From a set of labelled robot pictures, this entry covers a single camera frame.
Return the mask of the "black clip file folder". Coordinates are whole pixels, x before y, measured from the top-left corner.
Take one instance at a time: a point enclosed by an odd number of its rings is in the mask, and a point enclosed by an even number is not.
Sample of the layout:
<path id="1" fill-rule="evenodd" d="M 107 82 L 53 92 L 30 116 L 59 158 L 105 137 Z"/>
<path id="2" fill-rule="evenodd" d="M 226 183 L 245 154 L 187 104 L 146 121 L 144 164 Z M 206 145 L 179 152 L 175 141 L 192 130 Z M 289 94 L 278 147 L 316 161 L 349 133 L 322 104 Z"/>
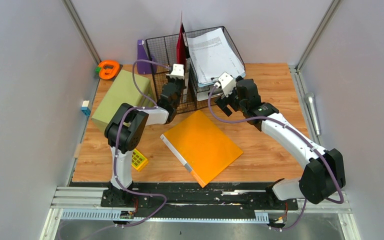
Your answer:
<path id="1" fill-rule="evenodd" d="M 184 65 L 184 84 L 185 88 L 183 90 L 183 95 L 182 95 L 182 103 L 187 103 L 187 98 L 188 98 L 188 89 L 189 89 L 189 76 L 190 76 L 190 67 L 191 67 L 191 58 L 186 58 L 186 62 Z"/>

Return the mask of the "white clipboard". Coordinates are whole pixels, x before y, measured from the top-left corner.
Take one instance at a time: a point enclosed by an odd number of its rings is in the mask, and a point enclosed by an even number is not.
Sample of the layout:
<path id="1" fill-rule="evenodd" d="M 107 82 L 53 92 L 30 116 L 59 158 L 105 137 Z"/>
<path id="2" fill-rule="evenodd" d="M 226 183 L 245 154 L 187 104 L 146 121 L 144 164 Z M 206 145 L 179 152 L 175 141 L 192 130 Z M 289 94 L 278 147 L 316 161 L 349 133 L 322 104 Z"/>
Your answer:
<path id="1" fill-rule="evenodd" d="M 197 101 L 206 101 L 209 97 L 214 98 L 216 96 L 219 96 L 220 92 L 218 89 L 214 90 L 212 94 L 211 89 L 213 88 L 213 85 L 208 85 L 205 87 L 198 87 L 199 92 L 196 93 L 196 99 Z"/>

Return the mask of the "red folder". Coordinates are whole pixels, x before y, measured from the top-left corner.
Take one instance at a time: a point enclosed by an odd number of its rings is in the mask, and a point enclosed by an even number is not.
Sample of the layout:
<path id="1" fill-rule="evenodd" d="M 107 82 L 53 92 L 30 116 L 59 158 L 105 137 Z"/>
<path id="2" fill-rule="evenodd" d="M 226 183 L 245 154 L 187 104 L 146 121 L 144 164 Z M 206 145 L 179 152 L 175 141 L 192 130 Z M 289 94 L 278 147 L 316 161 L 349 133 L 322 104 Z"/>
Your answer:
<path id="1" fill-rule="evenodd" d="M 187 44 L 185 43 L 185 28 L 183 25 L 183 13 L 180 16 L 179 34 L 176 43 L 176 63 L 186 65 L 187 62 Z"/>

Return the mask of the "black wire mesh basket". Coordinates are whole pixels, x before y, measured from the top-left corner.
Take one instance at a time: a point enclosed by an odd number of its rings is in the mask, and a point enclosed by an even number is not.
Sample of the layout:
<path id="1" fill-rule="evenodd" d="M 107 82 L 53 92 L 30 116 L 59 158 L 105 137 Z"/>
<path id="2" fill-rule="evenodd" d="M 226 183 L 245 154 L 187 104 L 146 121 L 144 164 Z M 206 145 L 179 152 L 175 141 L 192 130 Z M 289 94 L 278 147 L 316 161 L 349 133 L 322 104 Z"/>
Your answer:
<path id="1" fill-rule="evenodd" d="M 239 59 L 244 64 L 244 61 L 234 41 L 232 40 L 228 30 L 224 26 L 217 26 L 217 27 L 205 28 L 200 30 L 188 31 L 185 33 L 185 36 L 190 38 L 197 37 L 203 33 L 212 31 L 217 28 L 223 28 L 229 45 L 233 48 L 233 51 L 238 55 Z M 177 41 L 178 41 L 178 35 L 176 34 L 148 38 L 145 40 L 147 54 L 150 57 L 153 57 L 154 62 L 167 65 L 167 66 L 172 65 L 176 61 Z M 160 93 L 162 91 L 163 85 L 168 82 L 166 79 L 167 73 L 168 73 L 167 69 L 160 66 L 156 66 L 156 69 L 152 73 L 152 80 L 154 85 L 154 96 L 156 100 L 158 100 L 160 97 Z M 199 87 L 198 79 L 197 79 L 196 72 L 194 70 L 194 65 L 193 65 L 193 62 L 190 61 L 187 103 L 182 103 L 182 101 L 180 102 L 180 105 L 177 109 L 178 114 L 195 111 L 208 106 L 207 100 L 197 101 L 196 93 L 199 92 L 198 87 Z"/>

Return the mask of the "papers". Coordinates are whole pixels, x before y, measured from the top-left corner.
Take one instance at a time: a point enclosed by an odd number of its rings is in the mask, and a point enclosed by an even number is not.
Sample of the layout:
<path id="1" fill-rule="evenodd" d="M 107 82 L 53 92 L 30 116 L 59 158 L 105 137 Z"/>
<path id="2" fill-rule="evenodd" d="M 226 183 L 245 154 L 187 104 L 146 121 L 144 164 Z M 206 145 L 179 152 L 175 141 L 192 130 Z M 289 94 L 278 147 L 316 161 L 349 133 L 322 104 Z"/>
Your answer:
<path id="1" fill-rule="evenodd" d="M 186 40 L 199 87 L 212 85 L 224 72 L 234 78 L 246 76 L 245 66 L 229 45 L 222 27 Z"/>

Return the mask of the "orange folder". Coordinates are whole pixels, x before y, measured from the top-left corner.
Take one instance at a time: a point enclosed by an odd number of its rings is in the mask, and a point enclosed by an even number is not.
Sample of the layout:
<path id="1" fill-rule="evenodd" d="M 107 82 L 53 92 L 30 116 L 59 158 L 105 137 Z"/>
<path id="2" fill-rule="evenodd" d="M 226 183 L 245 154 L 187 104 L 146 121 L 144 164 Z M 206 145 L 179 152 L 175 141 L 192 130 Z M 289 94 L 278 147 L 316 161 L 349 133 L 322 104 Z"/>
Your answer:
<path id="1" fill-rule="evenodd" d="M 243 154 L 200 110 L 163 133 L 160 139 L 202 188 Z"/>

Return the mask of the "green drawer cabinet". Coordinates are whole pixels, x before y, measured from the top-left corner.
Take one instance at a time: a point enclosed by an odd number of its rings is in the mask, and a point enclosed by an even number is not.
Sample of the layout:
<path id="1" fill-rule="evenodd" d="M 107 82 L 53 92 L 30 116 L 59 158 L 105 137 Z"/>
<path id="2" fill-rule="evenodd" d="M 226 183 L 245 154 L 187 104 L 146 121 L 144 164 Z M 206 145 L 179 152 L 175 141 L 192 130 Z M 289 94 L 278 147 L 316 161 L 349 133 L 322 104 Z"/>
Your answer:
<path id="1" fill-rule="evenodd" d="M 106 90 L 99 93 L 95 97 L 92 111 L 92 122 L 103 133 L 112 120 L 113 116 L 123 103 L 128 103 L 131 106 L 152 107 L 153 103 L 145 98 L 137 89 L 146 94 L 149 98 L 155 99 L 151 81 L 145 76 L 135 74 L 133 81 L 132 73 L 127 70 L 121 70 L 114 81 L 101 81 Z"/>

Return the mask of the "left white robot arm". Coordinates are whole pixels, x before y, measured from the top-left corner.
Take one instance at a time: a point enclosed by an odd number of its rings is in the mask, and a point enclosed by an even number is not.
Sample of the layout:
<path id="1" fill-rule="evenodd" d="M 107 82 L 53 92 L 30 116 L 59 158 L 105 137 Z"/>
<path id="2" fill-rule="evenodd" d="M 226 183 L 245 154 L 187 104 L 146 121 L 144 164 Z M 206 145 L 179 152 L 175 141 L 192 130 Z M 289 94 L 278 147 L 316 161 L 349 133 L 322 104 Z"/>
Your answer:
<path id="1" fill-rule="evenodd" d="M 165 125 L 173 121 L 186 88 L 185 75 L 169 73 L 155 107 L 137 107 L 123 103 L 109 124 L 104 136 L 112 153 L 112 176 L 108 191 L 120 206 L 133 201 L 132 159 L 133 150 L 139 144 L 146 126 Z"/>

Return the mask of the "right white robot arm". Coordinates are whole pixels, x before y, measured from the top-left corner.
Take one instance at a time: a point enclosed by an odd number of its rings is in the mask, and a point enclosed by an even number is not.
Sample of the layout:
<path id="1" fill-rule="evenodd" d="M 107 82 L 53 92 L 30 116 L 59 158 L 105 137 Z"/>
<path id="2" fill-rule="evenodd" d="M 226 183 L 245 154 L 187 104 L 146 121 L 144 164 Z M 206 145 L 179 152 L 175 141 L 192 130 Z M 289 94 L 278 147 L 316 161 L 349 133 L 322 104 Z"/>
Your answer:
<path id="1" fill-rule="evenodd" d="M 342 204 L 346 186 L 343 155 L 335 148 L 328 150 L 313 142 L 290 124 L 269 102 L 263 102 L 253 79 L 233 78 L 223 73 L 212 91 L 220 90 L 216 105 L 230 116 L 241 112 L 244 121 L 276 140 L 303 168 L 301 177 L 279 179 L 265 191 L 266 204 L 278 209 L 289 199 L 304 199 L 312 204 L 324 200 Z"/>

